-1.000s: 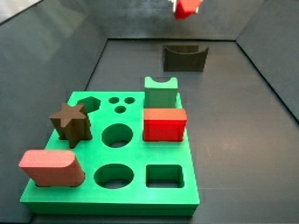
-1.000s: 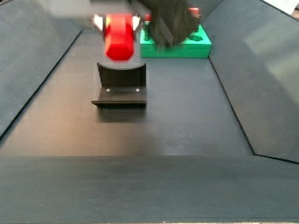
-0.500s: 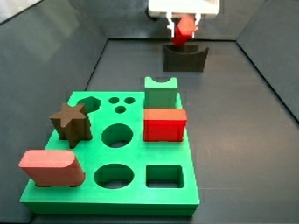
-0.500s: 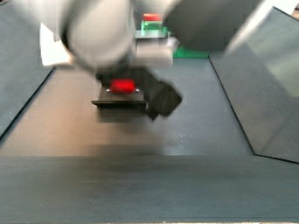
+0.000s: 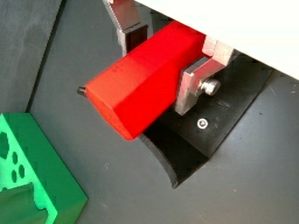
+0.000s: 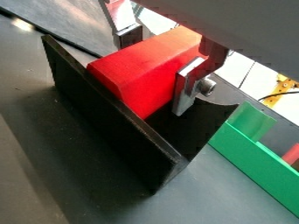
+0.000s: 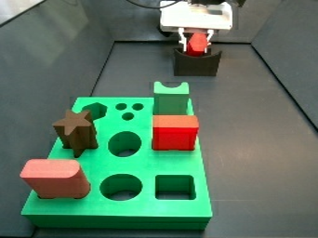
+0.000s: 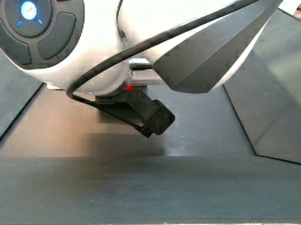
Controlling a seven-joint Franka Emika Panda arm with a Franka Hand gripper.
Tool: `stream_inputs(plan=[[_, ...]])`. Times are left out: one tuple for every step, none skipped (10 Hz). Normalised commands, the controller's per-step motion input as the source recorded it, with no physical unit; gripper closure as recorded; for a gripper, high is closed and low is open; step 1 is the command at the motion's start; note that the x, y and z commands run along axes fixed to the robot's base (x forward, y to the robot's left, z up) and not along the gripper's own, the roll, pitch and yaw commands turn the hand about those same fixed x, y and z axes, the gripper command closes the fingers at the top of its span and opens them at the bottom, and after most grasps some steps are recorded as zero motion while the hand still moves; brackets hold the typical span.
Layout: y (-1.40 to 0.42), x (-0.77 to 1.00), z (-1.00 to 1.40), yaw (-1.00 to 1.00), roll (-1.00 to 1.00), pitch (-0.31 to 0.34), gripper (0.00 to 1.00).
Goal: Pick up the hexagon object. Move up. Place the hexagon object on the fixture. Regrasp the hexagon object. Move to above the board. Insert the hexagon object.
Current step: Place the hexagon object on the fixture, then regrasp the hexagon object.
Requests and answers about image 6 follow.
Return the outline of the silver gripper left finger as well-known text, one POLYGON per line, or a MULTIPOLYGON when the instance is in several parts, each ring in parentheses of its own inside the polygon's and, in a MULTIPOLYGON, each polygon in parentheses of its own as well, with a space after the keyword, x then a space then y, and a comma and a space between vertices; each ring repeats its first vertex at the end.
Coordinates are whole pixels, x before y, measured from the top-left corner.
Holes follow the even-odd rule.
POLYGON ((97 0, 108 24, 117 49, 136 44, 143 40, 143 26, 136 17, 129 0, 97 0))

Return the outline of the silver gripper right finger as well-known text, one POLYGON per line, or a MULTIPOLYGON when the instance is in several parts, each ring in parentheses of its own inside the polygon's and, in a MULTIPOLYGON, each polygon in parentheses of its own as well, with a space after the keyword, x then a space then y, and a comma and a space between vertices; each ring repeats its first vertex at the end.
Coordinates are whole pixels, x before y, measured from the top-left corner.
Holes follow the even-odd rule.
POLYGON ((172 95, 172 112, 180 116, 195 102, 197 93, 208 96, 216 83, 207 76, 217 70, 225 61, 229 49, 219 43, 201 37, 199 53, 175 75, 172 95))

